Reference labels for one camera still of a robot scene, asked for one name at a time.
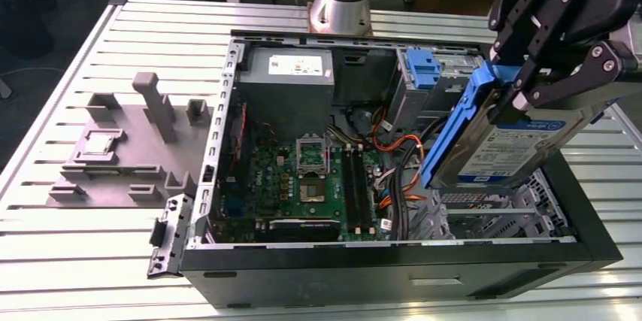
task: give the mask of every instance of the white label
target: white label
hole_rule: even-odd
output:
[[[535,120],[497,126],[464,166],[460,180],[493,182],[512,177],[565,125],[564,121]]]
[[[272,56],[269,74],[324,75],[324,59],[320,56]]]
[[[386,219],[386,218],[382,218],[382,229],[385,229],[386,231],[390,231],[393,229],[393,221]]]
[[[389,131],[389,132],[393,130],[393,125],[389,123],[388,120],[384,120],[384,121],[382,121],[382,127],[384,127],[384,129],[385,129],[386,131]]]

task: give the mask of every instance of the motherboard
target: motherboard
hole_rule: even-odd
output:
[[[302,174],[301,165],[326,165],[326,169]],[[248,184],[225,187],[225,218],[214,222],[217,239],[233,243],[380,240],[368,184],[381,169],[376,151],[322,149],[313,143],[256,147]]]

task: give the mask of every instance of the hard drive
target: hard drive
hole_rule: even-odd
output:
[[[525,120],[492,125],[488,114],[513,82],[508,71],[516,73],[489,63],[474,71],[422,166],[426,187],[512,192],[608,107],[605,102],[575,110],[533,109]]]

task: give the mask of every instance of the slotted aluminum surface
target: slotted aluminum surface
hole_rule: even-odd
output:
[[[488,21],[477,17],[374,11],[373,26],[382,36],[494,39]],[[512,300],[216,310],[186,279],[146,279],[159,210],[45,207],[89,120],[79,107],[94,92],[117,92],[121,102],[143,104],[131,78],[138,71],[155,71],[173,104],[191,98],[217,104],[230,30],[304,32],[306,27],[305,8],[290,6],[130,0],[107,8],[0,176],[0,319],[636,319],[642,312],[636,303],[642,296],[642,155],[619,109],[573,139],[564,154],[625,260]]]

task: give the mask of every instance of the ram slot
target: ram slot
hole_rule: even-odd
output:
[[[353,153],[353,173],[354,173],[354,190],[356,198],[360,206],[360,226],[362,231],[366,231],[373,227],[373,215],[370,209],[369,200],[369,186],[366,178],[366,167],[364,165],[364,152],[360,150]]]
[[[358,200],[354,197],[353,155],[353,150],[342,151],[344,196],[346,200],[346,218],[350,231],[360,227]]]

